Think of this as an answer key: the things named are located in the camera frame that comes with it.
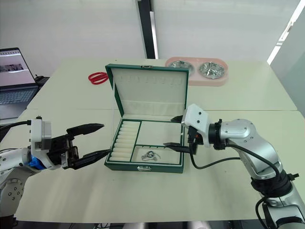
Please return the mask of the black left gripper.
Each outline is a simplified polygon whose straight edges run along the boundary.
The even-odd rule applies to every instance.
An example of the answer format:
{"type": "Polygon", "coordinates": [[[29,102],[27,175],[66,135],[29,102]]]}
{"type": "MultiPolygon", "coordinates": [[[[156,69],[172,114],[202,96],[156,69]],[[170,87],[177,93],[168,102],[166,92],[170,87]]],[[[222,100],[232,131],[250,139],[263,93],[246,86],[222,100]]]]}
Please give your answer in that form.
{"type": "Polygon", "coordinates": [[[47,153],[48,158],[55,166],[74,170],[91,165],[106,157],[111,149],[99,150],[79,158],[78,148],[73,145],[75,136],[87,135],[104,127],[104,124],[91,123],[75,126],[66,130],[67,134],[51,140],[51,148],[47,153]]]}

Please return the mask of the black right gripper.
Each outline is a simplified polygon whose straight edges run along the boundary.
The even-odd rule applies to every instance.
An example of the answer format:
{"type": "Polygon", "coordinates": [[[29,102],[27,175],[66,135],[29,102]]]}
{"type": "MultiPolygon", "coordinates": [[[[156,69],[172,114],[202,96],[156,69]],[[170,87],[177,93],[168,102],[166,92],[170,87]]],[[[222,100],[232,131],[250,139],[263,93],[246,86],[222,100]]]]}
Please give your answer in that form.
{"type": "MultiPolygon", "coordinates": [[[[175,116],[170,121],[173,123],[181,123],[183,115],[175,116]]],[[[183,146],[180,143],[164,143],[163,145],[171,150],[181,153],[189,153],[190,155],[196,155],[198,146],[204,145],[203,137],[198,133],[197,129],[190,126],[188,128],[188,144],[189,146],[183,146]]]]}

